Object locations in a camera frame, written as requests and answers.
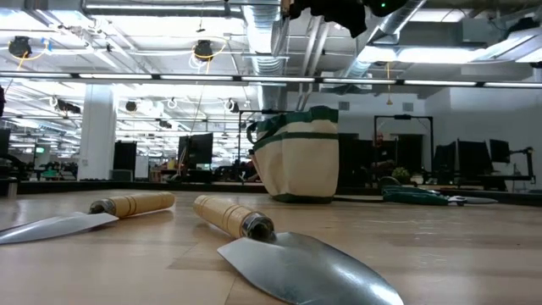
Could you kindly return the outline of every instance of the canvas tool bag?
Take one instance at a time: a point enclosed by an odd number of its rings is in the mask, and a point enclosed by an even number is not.
[[[254,143],[252,162],[273,199],[298,203],[333,200],[339,177],[338,119],[338,110],[318,106],[248,127],[248,140]],[[253,131],[257,132],[255,141]]]

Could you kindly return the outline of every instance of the metal ferrule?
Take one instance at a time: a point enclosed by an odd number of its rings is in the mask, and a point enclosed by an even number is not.
[[[107,214],[115,215],[117,213],[117,209],[115,207],[115,203],[112,200],[100,199],[91,204],[91,208],[88,213],[89,214],[107,213]]]
[[[262,213],[252,213],[243,221],[241,232],[254,240],[267,239],[274,234],[273,220]]]

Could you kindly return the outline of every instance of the trowel blade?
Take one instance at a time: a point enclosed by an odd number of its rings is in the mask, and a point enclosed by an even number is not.
[[[243,237],[218,253],[254,286],[290,304],[403,305],[382,276],[311,236],[279,233],[270,242]]]
[[[108,213],[71,213],[0,230],[0,245],[64,236],[119,220]]]

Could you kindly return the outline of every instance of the garden tool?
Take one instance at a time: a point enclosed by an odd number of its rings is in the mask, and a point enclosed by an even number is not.
[[[378,273],[311,236],[275,233],[263,213],[199,196],[196,214],[237,240],[218,253],[255,287],[290,304],[403,305]]]
[[[409,186],[383,186],[383,200],[385,202],[399,202],[409,204],[447,206],[455,203],[458,206],[469,204],[498,203],[495,199],[482,197],[444,196],[437,191],[423,190]]]
[[[175,196],[168,192],[110,197],[94,202],[89,213],[75,212],[0,230],[0,245],[65,236],[136,214],[170,208]]]

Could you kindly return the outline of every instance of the wooden handle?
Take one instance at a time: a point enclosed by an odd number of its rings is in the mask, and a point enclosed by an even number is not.
[[[119,218],[125,218],[136,214],[171,208],[174,203],[175,195],[169,192],[110,197],[94,202],[91,205],[91,214],[106,212]]]
[[[235,238],[264,238],[273,233],[273,222],[262,213],[224,199],[199,196],[194,212]]]

